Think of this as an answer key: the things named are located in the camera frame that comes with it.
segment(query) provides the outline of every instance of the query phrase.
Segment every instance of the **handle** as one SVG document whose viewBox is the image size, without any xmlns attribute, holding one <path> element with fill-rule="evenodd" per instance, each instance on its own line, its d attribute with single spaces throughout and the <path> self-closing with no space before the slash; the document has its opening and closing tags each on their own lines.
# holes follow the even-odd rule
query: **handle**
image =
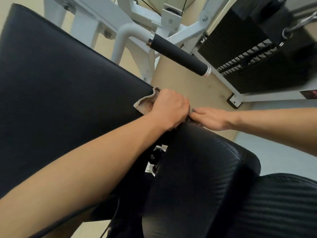
<svg viewBox="0 0 317 238">
<path fill-rule="evenodd" d="M 165 38 L 155 34 L 153 31 L 151 32 L 147 45 L 200 76 L 208 77 L 211 73 L 211 67 L 198 60 L 195 56 L 178 48 Z"/>
</svg>

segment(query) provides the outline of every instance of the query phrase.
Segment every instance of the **black leather cushion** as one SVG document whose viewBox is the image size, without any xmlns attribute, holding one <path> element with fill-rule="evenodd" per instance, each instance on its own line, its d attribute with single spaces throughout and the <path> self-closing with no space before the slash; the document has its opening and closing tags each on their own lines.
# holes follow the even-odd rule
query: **black leather cushion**
<svg viewBox="0 0 317 238">
<path fill-rule="evenodd" d="M 140 117 L 133 104 L 151 93 L 138 77 L 14 4 L 0 39 L 0 198 L 63 154 Z M 143 175 L 148 155 L 127 181 Z"/>
<path fill-rule="evenodd" d="M 259 177 L 227 237 L 317 237 L 317 182 L 290 174 Z"/>
<path fill-rule="evenodd" d="M 222 237 L 260 169 L 258 158 L 241 146 L 181 124 L 149 192 L 144 237 Z"/>
</svg>

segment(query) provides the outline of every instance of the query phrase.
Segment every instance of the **brown rag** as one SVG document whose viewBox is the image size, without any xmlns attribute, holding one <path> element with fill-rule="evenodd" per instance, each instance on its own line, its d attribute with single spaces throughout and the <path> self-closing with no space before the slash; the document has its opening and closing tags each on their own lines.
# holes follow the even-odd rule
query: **brown rag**
<svg viewBox="0 0 317 238">
<path fill-rule="evenodd" d="M 147 113 L 151 112 L 151 110 L 153 108 L 153 105 L 154 105 L 154 102 L 157 99 L 160 91 L 161 91 L 161 89 L 159 87 L 154 87 L 153 88 L 153 94 L 145 96 L 145 97 L 139 99 L 133 105 L 133 107 L 135 107 L 143 115 L 146 115 Z M 190 114 L 193 111 L 194 110 L 191 107 L 189 107 L 188 114 Z M 186 117 L 185 122 L 190 122 L 190 123 L 202 126 L 201 123 L 192 120 L 190 116 Z"/>
</svg>

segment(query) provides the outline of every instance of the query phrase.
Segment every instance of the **bolt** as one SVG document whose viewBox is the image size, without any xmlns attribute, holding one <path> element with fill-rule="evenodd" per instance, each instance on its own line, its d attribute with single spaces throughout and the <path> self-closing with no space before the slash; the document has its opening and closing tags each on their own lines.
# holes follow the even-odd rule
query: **bolt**
<svg viewBox="0 0 317 238">
<path fill-rule="evenodd" d="M 72 6 L 67 1 L 63 1 L 63 7 L 66 11 L 70 11 L 72 9 Z"/>
<path fill-rule="evenodd" d="M 105 36 L 105 38 L 108 38 L 108 39 L 110 39 L 112 37 L 111 33 L 107 32 L 107 31 L 105 31 L 103 33 L 103 35 Z"/>
</svg>

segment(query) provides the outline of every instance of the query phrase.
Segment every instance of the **hand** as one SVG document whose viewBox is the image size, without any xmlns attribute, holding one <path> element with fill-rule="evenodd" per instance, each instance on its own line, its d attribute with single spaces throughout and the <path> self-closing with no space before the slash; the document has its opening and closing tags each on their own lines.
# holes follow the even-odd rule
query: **hand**
<svg viewBox="0 0 317 238">
<path fill-rule="evenodd" d="M 153 105 L 153 115 L 162 128 L 169 130 L 185 120 L 189 111 L 189 100 L 169 89 L 162 89 Z"/>
<path fill-rule="evenodd" d="M 233 114 L 234 112 L 216 108 L 195 108 L 189 116 L 208 129 L 222 131 L 232 129 L 231 119 Z"/>
</svg>

